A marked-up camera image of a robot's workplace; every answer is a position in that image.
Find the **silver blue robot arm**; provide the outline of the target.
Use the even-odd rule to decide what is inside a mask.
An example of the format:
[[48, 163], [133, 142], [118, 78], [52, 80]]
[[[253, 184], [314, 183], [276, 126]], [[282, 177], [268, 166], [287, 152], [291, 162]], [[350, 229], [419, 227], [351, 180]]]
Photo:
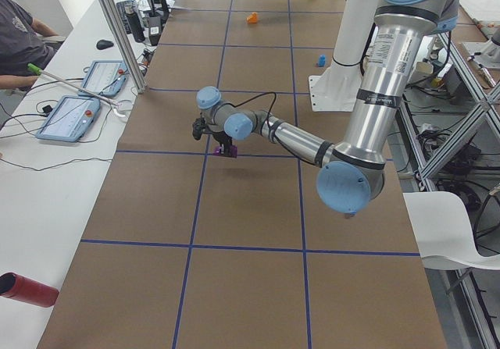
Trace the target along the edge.
[[196, 96], [199, 117], [192, 135], [213, 136], [218, 156], [235, 157], [235, 141], [259, 134], [302, 161], [319, 168], [316, 189], [325, 205], [353, 215], [384, 186], [384, 143], [402, 102], [423, 38], [451, 30], [459, 0], [375, 0], [371, 20], [377, 27], [373, 50], [356, 95], [345, 136], [331, 143], [273, 116], [222, 99], [212, 86]]

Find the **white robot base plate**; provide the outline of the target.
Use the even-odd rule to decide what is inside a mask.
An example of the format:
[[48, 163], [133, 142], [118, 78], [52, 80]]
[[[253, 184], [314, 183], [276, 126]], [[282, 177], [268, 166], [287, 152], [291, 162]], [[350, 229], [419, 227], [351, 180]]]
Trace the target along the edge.
[[330, 75], [309, 76], [309, 96], [314, 112], [351, 112], [356, 94], [361, 84], [361, 76]]

